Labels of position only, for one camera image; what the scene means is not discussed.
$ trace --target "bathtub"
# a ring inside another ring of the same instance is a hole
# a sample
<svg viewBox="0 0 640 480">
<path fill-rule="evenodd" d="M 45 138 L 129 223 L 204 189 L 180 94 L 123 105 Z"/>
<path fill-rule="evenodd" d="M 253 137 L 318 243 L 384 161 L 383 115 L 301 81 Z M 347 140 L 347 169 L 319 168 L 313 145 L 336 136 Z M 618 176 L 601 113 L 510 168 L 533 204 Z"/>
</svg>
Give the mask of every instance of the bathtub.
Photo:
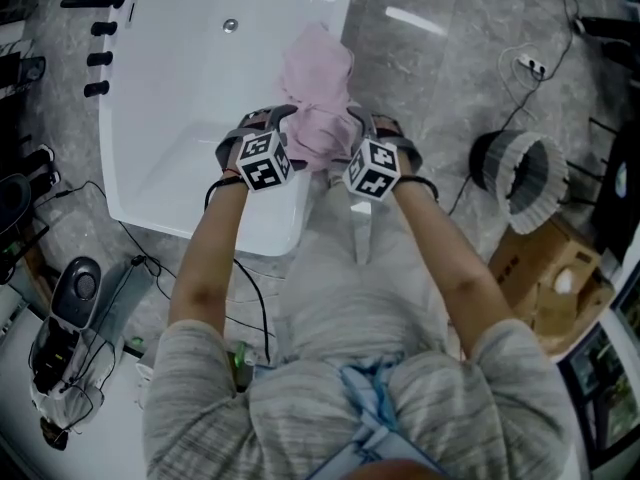
<svg viewBox="0 0 640 480">
<path fill-rule="evenodd" d="M 349 1 L 126 0 L 112 9 L 118 30 L 105 36 L 104 50 L 114 60 L 101 72 L 111 90 L 99 102 L 111 216 L 190 238 L 221 175 L 220 139 L 246 113 L 282 102 L 283 51 L 312 21 L 339 38 Z M 237 21 L 232 33 L 224 30 L 229 19 Z M 286 187 L 250 194 L 237 249 L 293 249 L 309 181 L 298 173 Z"/>
</svg>

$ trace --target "white power strip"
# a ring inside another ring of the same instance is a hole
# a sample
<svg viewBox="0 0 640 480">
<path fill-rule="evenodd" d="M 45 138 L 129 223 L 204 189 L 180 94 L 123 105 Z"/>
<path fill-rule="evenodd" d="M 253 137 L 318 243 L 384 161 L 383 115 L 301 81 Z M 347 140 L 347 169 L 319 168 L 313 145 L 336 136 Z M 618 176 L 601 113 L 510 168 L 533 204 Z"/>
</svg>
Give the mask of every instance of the white power strip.
<svg viewBox="0 0 640 480">
<path fill-rule="evenodd" d="M 540 78 L 544 78 L 544 75 L 547 73 L 547 68 L 541 62 L 538 62 L 536 59 L 523 53 L 518 56 L 518 62 L 522 64 L 525 68 L 530 69 L 534 73 L 540 76 Z"/>
</svg>

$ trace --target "wrist strap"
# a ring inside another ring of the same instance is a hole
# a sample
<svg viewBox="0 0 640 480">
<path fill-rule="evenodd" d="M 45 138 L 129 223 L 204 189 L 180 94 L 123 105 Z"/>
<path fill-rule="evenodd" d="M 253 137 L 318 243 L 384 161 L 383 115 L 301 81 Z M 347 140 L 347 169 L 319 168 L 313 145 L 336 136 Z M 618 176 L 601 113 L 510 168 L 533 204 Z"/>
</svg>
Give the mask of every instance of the wrist strap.
<svg viewBox="0 0 640 480">
<path fill-rule="evenodd" d="M 439 202 L 440 193 L 438 192 L 438 187 L 436 187 L 432 182 L 430 182 L 427 178 L 423 178 L 422 176 L 400 176 L 400 179 L 396 182 L 396 187 L 400 185 L 400 183 L 408 183 L 410 181 L 415 181 L 416 183 L 422 183 L 431 189 L 431 193 L 433 194 L 433 198 L 436 203 Z"/>
<path fill-rule="evenodd" d="M 244 179 L 240 176 L 234 176 L 233 178 L 222 178 L 221 180 L 216 181 L 209 190 L 207 190 L 207 195 L 204 199 L 204 209 L 205 211 L 209 207 L 209 201 L 211 200 L 211 196 L 213 195 L 213 191 L 220 187 L 226 187 L 227 185 L 235 185 L 236 183 L 245 183 Z"/>
</svg>

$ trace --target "bathtub drain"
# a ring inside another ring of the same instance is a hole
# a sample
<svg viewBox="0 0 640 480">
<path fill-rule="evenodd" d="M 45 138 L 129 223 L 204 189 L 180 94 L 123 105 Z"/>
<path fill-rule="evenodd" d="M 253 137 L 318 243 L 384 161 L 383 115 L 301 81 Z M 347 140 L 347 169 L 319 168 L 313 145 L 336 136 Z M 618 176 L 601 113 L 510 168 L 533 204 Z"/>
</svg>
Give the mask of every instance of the bathtub drain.
<svg viewBox="0 0 640 480">
<path fill-rule="evenodd" d="M 222 25 L 222 30 L 224 30 L 227 34 L 231 34 L 238 30 L 238 20 L 234 20 L 233 18 L 228 19 Z"/>
</svg>

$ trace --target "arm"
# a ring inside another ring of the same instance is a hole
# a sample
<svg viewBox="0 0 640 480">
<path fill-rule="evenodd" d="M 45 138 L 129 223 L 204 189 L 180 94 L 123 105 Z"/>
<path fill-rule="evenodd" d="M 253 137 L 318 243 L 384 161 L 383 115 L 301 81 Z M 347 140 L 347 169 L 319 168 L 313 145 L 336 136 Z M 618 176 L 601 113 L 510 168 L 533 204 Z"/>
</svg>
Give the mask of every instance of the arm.
<svg viewBox="0 0 640 480">
<path fill-rule="evenodd" d="M 237 158 L 240 143 L 230 158 Z M 235 161 L 229 166 L 238 170 Z M 223 178 L 236 176 L 227 171 Z M 182 260 L 171 295 L 169 325 L 199 320 L 224 335 L 227 288 L 238 227 L 249 189 L 243 183 L 217 189 Z"/>
<path fill-rule="evenodd" d="M 398 156 L 402 173 L 410 174 L 406 155 Z M 424 186 L 403 183 L 394 189 L 394 194 L 442 293 L 465 354 L 470 357 L 484 331 L 513 318 L 511 309 L 471 244 Z"/>
</svg>

